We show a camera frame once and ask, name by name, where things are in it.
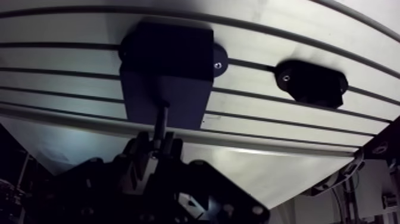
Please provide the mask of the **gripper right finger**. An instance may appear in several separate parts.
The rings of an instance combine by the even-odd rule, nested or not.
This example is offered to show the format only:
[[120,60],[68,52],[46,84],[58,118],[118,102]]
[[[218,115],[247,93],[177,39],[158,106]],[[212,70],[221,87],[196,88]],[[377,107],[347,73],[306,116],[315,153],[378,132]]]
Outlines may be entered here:
[[[182,162],[183,141],[167,132],[161,144],[160,193],[176,223],[268,223],[270,211],[204,160]],[[186,194],[204,211],[192,216],[178,203]]]

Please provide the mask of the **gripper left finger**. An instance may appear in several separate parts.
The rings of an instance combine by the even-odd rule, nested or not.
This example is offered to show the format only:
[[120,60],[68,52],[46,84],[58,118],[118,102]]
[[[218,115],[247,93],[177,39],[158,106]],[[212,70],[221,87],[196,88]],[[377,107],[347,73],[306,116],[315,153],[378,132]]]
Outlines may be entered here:
[[148,132],[128,141],[111,162],[91,158],[35,186],[24,208],[36,223],[105,223],[126,190],[144,179],[151,142]]

